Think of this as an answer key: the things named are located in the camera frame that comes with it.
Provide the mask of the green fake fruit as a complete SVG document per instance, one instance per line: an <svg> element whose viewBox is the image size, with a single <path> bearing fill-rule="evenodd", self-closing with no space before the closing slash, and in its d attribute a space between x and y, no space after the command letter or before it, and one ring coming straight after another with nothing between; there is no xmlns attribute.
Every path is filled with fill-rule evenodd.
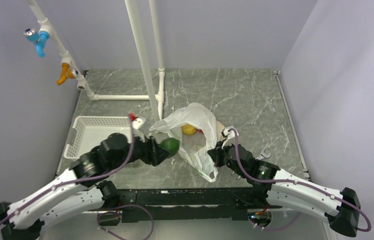
<svg viewBox="0 0 374 240"><path fill-rule="evenodd" d="M173 137L168 137L161 141L159 146L169 152L169 157L176 155L180 148L180 141Z"/></svg>

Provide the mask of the white plastic bag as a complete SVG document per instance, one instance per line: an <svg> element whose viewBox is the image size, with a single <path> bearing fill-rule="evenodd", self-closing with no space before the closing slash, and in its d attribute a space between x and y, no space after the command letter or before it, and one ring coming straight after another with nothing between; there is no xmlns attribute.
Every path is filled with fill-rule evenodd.
<svg viewBox="0 0 374 240"><path fill-rule="evenodd" d="M190 124L201 129L204 134L196 131L193 135L182 133L181 126ZM202 178L213 183L218 176L218 169L207 154L217 142L223 140L222 131L225 126L204 105L193 102L186 107L179 108L168 117L157 121L150 131L167 134L180 141L178 154L189 165L198 171Z"/></svg>

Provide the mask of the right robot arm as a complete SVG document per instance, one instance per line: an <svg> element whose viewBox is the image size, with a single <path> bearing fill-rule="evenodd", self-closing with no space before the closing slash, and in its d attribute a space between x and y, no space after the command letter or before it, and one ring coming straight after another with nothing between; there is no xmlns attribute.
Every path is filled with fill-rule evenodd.
<svg viewBox="0 0 374 240"><path fill-rule="evenodd" d="M255 207L290 208L327 222L338 234L357 236L361 204L355 190L333 189L304 180L255 158L240 144L223 146L220 141L207 154L216 167L227 166L252 185L250 200Z"/></svg>

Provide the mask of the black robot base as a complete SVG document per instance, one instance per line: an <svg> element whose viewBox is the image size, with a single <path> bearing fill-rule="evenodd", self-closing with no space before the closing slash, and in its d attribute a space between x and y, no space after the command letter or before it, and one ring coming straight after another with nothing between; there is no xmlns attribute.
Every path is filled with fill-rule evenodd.
<svg viewBox="0 0 374 240"><path fill-rule="evenodd" d="M99 210L121 209L122 223L136 223L149 216L136 206L144 207L153 219L202 220L231 219L246 221L253 212L268 206L252 187L118 189L116 198L107 200Z"/></svg>

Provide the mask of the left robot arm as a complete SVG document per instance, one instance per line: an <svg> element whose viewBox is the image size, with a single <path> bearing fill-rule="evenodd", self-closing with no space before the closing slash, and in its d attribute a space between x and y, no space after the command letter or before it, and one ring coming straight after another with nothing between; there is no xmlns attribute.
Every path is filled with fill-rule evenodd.
<svg viewBox="0 0 374 240"><path fill-rule="evenodd" d="M157 143L153 136L128 140L122 133L111 134L37 192L18 202L1 202L2 238L35 240L53 223L85 211L120 206L116 186L107 178L136 160L157 166L179 147L180 141L173 137Z"/></svg>

